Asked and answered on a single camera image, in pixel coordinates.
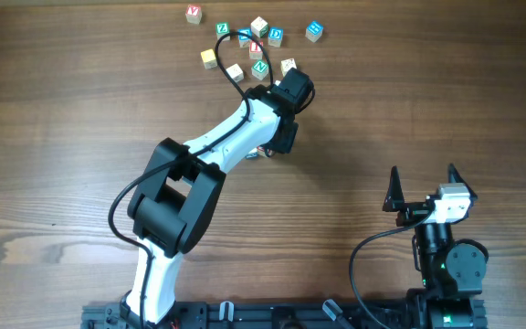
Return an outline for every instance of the wooden surface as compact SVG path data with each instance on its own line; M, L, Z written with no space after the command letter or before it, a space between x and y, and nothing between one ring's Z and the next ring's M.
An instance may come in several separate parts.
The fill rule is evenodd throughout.
M199 26L184 8L0 9L0 328L74 328L82 305L131 288L137 253L111 235L110 202L163 138L195 138L237 108L199 53L216 22L257 15L286 33L268 49L277 79L295 58L316 101L292 154L228 176L178 299L351 298L352 247L395 226L380 210L390 167L421 200L454 162L479 194L454 236L490 250L490 327L526 328L526 1L208 3ZM247 72L243 88L258 84L235 39L221 57ZM131 232L124 207L117 221ZM365 296L419 286L410 239L361 252Z

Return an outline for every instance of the letter on block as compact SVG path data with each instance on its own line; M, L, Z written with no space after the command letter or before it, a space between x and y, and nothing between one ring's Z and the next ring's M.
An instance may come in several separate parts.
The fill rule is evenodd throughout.
M324 27L322 25L316 21L313 21L308 26L308 28L306 28L306 38L308 38L311 42L316 42L321 37L323 30Z
M238 66L238 64L233 65L232 67L226 69L226 72L228 72L228 75L235 81L239 82L245 76L243 75L243 70Z
M220 37L222 37L229 31L230 31L230 27L228 27L227 22L216 23L216 39L219 39ZM223 39L223 41L228 41L228 40L230 40L230 36L225 37Z
M255 78L263 80L269 73L269 65L262 60L258 60L255 65L253 65L253 68L251 68L251 73L253 73Z
M208 49L201 52L200 56L202 56L202 62L205 63L206 69L215 68L217 66L216 56L213 49Z
M296 60L294 58L281 60L281 73L283 73L284 77L285 77L286 74L288 74L288 71L291 68L297 69L297 67L296 67Z
M202 8L199 5L188 5L186 8L186 20L192 24L200 24L202 19Z
M238 32L240 33L245 33L246 35L249 35L249 36L252 36L251 34L251 29L246 27L246 28L241 28L238 30ZM243 36L238 36L238 46L243 48L243 47L247 47L248 46L248 43L251 42L251 39L248 38L248 37L243 37Z
M251 59L263 59L263 51L261 51L261 47L253 41L251 41L248 48L248 57Z
M272 27L269 30L268 45L273 47L281 47L281 40L283 40L283 30L278 27Z
M257 37L263 37L265 36L265 33L267 33L269 25L265 21L265 19L261 17L255 18L253 23L251 23L251 31L253 31L253 34Z

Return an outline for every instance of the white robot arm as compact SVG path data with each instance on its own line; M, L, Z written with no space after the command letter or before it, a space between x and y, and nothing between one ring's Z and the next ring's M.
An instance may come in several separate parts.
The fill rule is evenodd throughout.
M278 86L248 90L248 120L238 130L209 151L193 157L188 164L164 170L139 184L128 215L135 221L133 232L138 241L153 255L143 306L146 322L158 324L174 305L175 281L183 254L204 235L226 174L260 145L278 153L289 153L298 129L295 114L305 108L302 103L312 90L308 76L295 69ZM237 111L203 136L184 145L164 140L156 147L146 172L174 159L192 157L236 127L246 115L247 107L242 101ZM188 196L168 186L167 178L183 178L191 184ZM140 249L133 289L121 302L121 310L127 310L124 317L133 325L139 323L135 319L139 317L146 266L147 254Z

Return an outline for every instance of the white block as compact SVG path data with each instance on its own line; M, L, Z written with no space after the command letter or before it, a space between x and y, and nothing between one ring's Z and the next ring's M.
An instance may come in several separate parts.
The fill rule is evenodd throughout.
M323 31L324 27L320 23L313 21L308 25L308 28L306 28L306 38L311 42L316 42L321 37Z
M238 30L238 32L240 33L245 33L246 35L250 35L252 36L251 34L251 29L246 27L246 28L241 28ZM251 39L248 38L248 37L243 37L243 36L238 36L238 46L243 48L243 47L248 47L248 44L249 42L251 42Z
M202 8L200 5L188 5L186 8L186 20L188 23L200 24L202 19Z
M269 30L268 45L273 47L281 47L281 40L283 40L283 29L272 27Z
M269 65L262 60L258 60L251 68L251 73L255 78L263 80L269 73Z
M245 76L243 75L243 70L238 66L238 64L235 64L231 66L230 68L226 69L226 72L228 72L228 75L235 81L239 82Z
M215 68L216 64L216 55L213 49L208 49L200 53L202 57L202 62L205 64L206 69Z
M220 37L222 37L229 31L230 31L230 27L228 26L227 22L216 23L216 40L218 40ZM223 39L223 41L228 41L228 40L230 40L230 36L225 37Z
M248 57L251 59L263 59L261 47L253 41L251 41L248 47Z
M281 73L283 73L284 77L285 77L286 74L288 74L288 71L291 68L297 69L297 67L296 67L296 60L294 58L281 60Z
M251 23L251 31L253 31L253 34L257 37L263 37L267 33L267 30L269 28L269 24L265 21L265 19L261 18L260 16L255 18L253 23Z

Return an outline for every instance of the wooden table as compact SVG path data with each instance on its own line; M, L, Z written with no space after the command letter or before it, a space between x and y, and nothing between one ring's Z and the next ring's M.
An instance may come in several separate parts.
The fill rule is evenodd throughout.
M454 235L490 250L490 326L526 328L526 1L231 3L203 4L199 26L184 2L0 9L0 327L74 328L82 305L131 288L137 250L110 233L110 202L163 138L195 138L237 108L200 52L216 22L261 15L286 33L268 49L275 76L295 58L316 100L292 154L228 176L178 300L352 298L353 246L395 226L381 212L391 166L415 201L453 162L479 194ZM259 84L236 39L221 57L247 72L243 88ZM362 250L364 296L420 285L410 241Z

